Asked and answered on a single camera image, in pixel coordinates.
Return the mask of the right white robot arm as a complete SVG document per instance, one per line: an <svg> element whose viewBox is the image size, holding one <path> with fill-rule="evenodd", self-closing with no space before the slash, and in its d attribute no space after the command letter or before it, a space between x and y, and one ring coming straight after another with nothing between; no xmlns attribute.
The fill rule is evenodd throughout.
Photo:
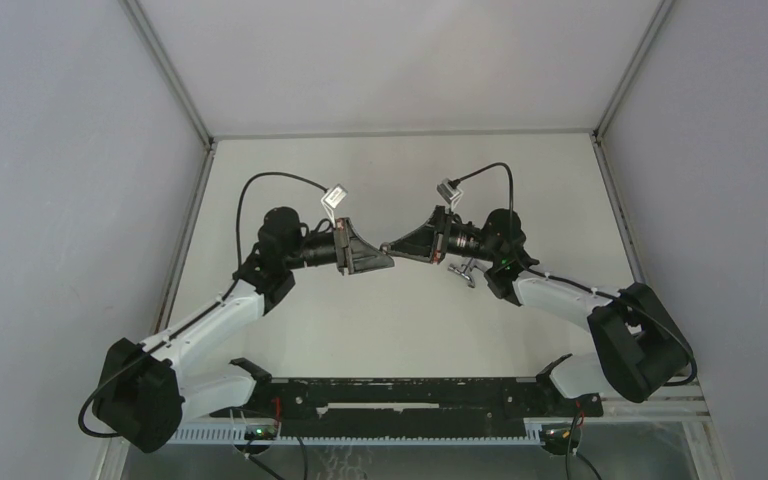
<svg viewBox="0 0 768 480"><path fill-rule="evenodd" d="M612 390L642 403L662 387L683 385L679 374L698 372L687 340L646 284L623 289L590 287L541 270L524 249L519 216L492 211L484 225L465 223L443 206L417 229L383 244L385 253L437 264L447 255L484 261L484 279L493 295L518 307L547 312L590 334L595 351L568 355L546 368L549 382L538 402L552 416L565 415L585 394Z"/></svg>

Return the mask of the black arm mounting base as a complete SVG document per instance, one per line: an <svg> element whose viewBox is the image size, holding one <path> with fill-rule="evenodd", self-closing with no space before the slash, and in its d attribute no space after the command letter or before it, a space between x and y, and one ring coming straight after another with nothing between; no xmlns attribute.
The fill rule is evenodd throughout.
<svg viewBox="0 0 768 480"><path fill-rule="evenodd" d="M264 419L290 434L454 437L520 433L516 423L559 423L603 415L595 393L563 397L537 377L275 378L245 358L255 376L250 399L216 419Z"/></svg>

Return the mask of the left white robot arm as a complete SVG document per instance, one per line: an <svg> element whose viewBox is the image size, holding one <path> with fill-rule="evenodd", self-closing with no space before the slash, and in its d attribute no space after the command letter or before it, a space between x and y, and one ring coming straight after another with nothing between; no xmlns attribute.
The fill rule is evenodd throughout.
<svg viewBox="0 0 768 480"><path fill-rule="evenodd" d="M242 327L271 312L295 285L294 270L333 264L342 274L391 268L392 257L363 240L349 219L330 231L303 230L290 207L268 211L252 251L232 276L228 289L203 310L140 342L122 338L107 351L97 388L78 415L109 427L144 453L164 446L179 427L215 411L237 407L250 417L271 407L271 388L230 362L212 373L194 374L199 359Z"/></svg>

